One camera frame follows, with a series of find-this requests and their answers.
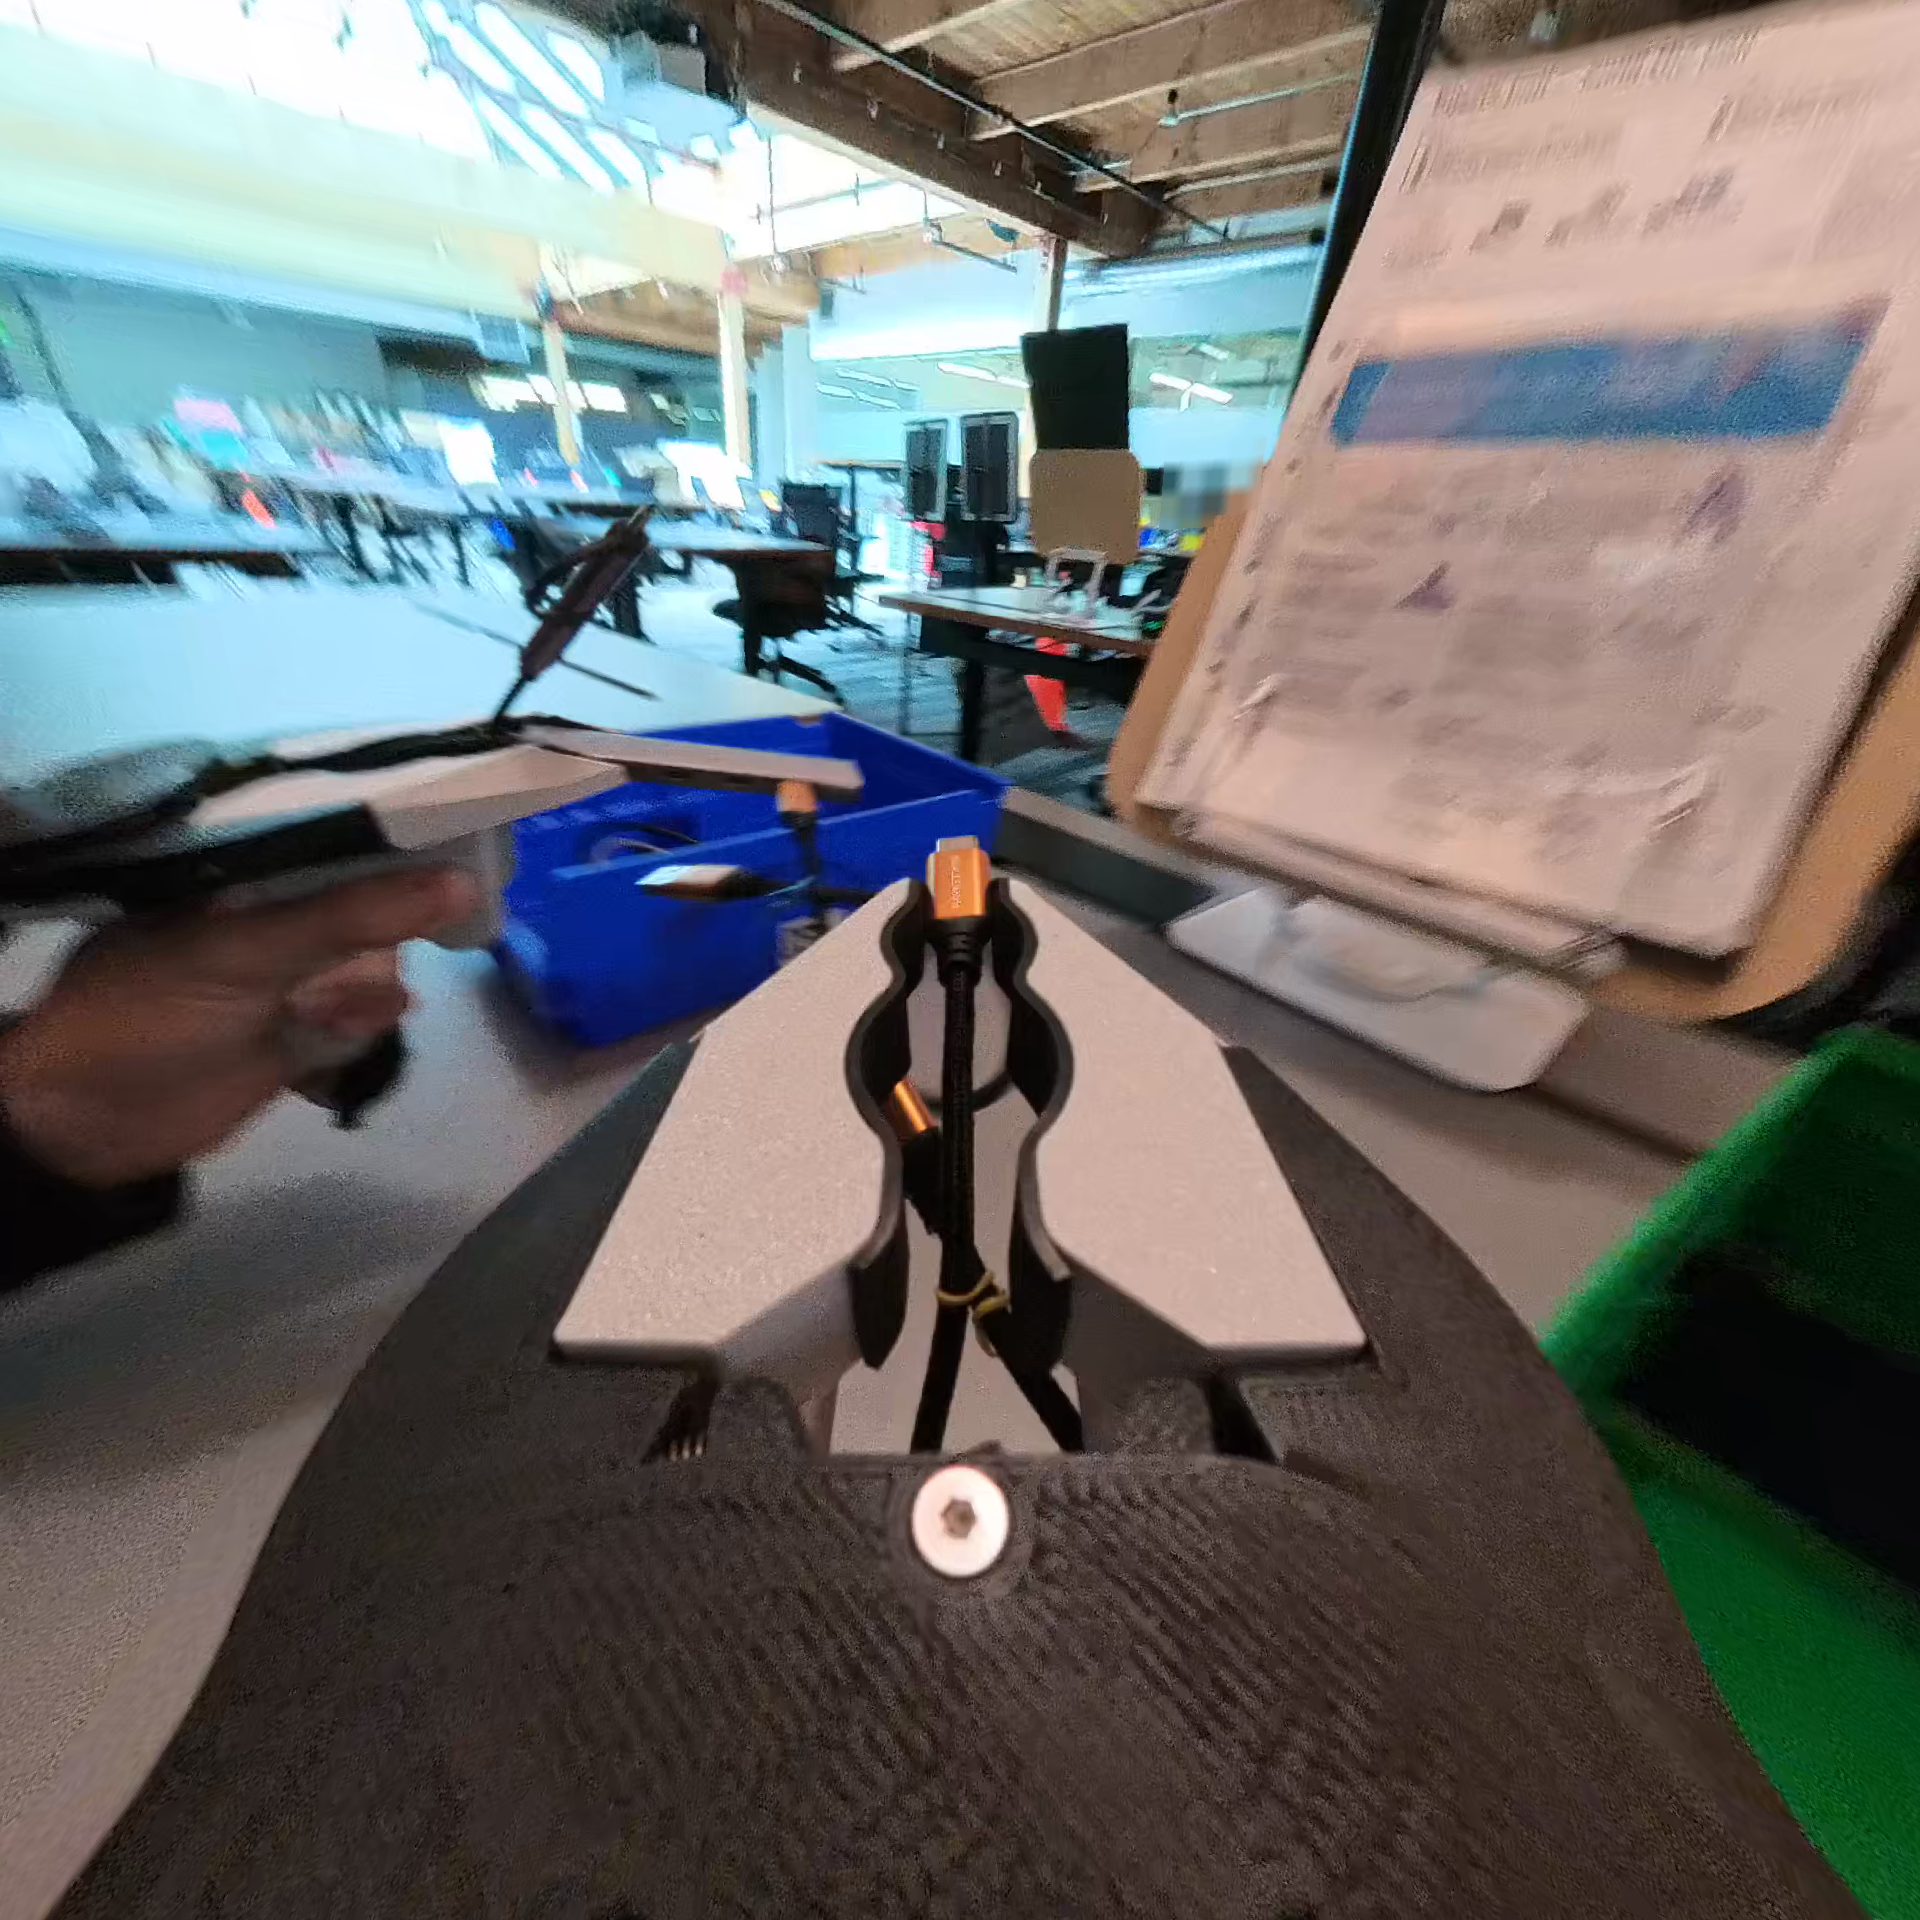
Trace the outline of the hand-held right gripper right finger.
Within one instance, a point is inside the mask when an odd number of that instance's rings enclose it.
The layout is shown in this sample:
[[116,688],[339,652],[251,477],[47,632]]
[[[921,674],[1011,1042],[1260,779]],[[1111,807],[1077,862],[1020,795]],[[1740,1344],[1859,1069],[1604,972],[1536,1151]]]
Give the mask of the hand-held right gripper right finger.
[[1001,882],[1011,1294],[1074,1384],[1351,1359],[1366,1332],[1211,1028]]

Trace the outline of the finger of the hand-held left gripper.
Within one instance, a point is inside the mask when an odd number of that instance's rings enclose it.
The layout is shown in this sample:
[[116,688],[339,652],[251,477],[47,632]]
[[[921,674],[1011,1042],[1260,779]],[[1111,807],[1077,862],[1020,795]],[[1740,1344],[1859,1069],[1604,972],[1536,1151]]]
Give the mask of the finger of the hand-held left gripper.
[[374,772],[297,772],[243,785],[190,811],[230,877],[233,902],[309,899],[329,887],[397,872],[454,868],[474,902],[439,949],[484,949],[500,937],[514,877],[514,822],[621,785],[619,765],[550,745],[413,758]]

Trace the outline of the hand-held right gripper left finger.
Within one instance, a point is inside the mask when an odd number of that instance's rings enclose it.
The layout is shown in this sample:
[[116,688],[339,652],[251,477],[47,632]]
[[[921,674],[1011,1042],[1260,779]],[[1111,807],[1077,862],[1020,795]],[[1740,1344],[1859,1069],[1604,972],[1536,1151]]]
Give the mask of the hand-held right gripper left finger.
[[829,1451],[904,1311],[920,887],[896,879],[710,1019],[554,1327],[564,1359],[773,1384]]

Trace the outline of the black hub cable grey plug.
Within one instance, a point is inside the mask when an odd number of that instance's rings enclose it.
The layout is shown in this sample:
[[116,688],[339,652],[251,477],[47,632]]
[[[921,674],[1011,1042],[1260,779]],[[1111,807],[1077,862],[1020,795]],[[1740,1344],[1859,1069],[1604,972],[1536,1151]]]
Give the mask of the black hub cable grey plug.
[[561,661],[571,641],[621,588],[650,552],[650,505],[614,517],[591,538],[567,538],[550,517],[514,517],[514,557],[523,564],[523,608],[534,629],[516,649],[509,691],[487,718],[500,731],[526,691]]

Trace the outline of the blue plastic bin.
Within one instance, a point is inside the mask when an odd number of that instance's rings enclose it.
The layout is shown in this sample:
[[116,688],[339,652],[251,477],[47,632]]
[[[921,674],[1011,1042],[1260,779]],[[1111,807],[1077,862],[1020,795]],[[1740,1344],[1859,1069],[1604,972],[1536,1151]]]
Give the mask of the blue plastic bin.
[[[746,718],[661,738],[856,764],[861,797],[820,804],[820,848],[840,887],[879,894],[916,879],[946,837],[997,844],[1009,779],[856,718]],[[494,961],[520,1005],[567,1042],[607,1045],[709,1014],[804,949],[803,922],[766,902],[636,888],[679,861],[797,877],[794,839],[763,795],[627,784],[514,822],[514,854]]]

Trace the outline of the gold plug cable yellow tie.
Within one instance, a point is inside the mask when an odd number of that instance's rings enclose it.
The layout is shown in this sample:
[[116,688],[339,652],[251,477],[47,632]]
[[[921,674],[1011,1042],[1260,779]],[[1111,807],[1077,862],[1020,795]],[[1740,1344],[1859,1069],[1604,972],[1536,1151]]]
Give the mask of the gold plug cable yellow tie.
[[1013,1384],[1060,1451],[1081,1448],[1080,1409],[1016,1324],[973,1234],[973,1052],[976,989],[991,947],[993,872],[973,839],[941,839],[924,867],[924,951],[941,995],[939,1104],[900,1079],[884,1117],[903,1151],[903,1194],[939,1249],[933,1328],[907,1434],[914,1451],[946,1448],[951,1401],[969,1339]]

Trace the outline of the green plastic bin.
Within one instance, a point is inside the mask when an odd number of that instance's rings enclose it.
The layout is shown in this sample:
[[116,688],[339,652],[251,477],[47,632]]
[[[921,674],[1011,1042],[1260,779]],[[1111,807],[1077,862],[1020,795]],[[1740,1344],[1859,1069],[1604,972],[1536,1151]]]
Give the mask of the green plastic bin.
[[1740,1734],[1916,1915],[1916,1045],[1819,1042],[1541,1335]]

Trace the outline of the person's left forearm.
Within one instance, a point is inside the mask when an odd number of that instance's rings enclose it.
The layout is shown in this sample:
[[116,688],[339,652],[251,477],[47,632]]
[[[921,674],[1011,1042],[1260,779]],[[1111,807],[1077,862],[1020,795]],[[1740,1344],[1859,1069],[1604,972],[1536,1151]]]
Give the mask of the person's left forearm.
[[3,1122],[3,1294],[169,1229],[183,1169],[130,1185],[84,1185],[43,1167]]

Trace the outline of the person's left hand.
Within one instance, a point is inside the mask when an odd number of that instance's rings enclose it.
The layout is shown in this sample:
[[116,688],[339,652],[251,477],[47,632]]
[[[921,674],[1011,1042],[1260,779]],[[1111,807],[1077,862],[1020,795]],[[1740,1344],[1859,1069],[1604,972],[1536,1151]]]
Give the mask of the person's left hand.
[[394,1031],[410,1002],[400,949],[474,905],[461,872],[403,868],[301,899],[113,922],[3,1031],[3,1122],[79,1185],[184,1167],[306,1069]]

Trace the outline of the black office chair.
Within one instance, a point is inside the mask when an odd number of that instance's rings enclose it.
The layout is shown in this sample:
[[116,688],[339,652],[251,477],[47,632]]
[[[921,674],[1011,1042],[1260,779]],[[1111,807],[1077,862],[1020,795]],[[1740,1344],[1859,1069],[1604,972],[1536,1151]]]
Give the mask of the black office chair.
[[826,484],[781,484],[770,534],[740,532],[730,545],[709,555],[734,584],[713,611],[740,632],[740,672],[750,679],[790,677],[830,707],[846,694],[784,642],[837,627],[873,635],[850,608],[856,588],[854,524],[841,497]]

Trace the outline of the wooden background desk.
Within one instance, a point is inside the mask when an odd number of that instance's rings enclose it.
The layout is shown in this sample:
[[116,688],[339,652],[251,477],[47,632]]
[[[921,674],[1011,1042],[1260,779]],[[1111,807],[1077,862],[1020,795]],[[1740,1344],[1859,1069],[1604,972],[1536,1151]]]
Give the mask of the wooden background desk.
[[1126,707],[1153,655],[1139,611],[1054,588],[890,588],[889,611],[920,619],[916,652],[956,662],[956,758],[979,764],[989,674],[1039,677]]

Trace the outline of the black hanging panel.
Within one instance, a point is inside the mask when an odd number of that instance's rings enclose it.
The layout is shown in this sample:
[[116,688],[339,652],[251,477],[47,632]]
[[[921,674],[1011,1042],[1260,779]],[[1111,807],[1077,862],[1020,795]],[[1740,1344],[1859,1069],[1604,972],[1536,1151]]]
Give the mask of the black hanging panel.
[[1033,328],[1020,338],[1033,452],[1130,447],[1130,338],[1126,322]]

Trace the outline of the black metal pole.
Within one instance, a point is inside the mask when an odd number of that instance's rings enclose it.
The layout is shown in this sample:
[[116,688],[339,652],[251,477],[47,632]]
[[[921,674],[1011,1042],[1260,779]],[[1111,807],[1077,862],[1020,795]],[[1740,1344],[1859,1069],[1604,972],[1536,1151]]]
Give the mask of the black metal pole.
[[1307,368],[1331,299],[1353,261],[1406,118],[1437,51],[1444,9],[1444,2],[1380,2],[1373,15],[1373,34],[1359,68],[1356,107],[1331,194],[1331,224],[1299,328],[1297,371]]

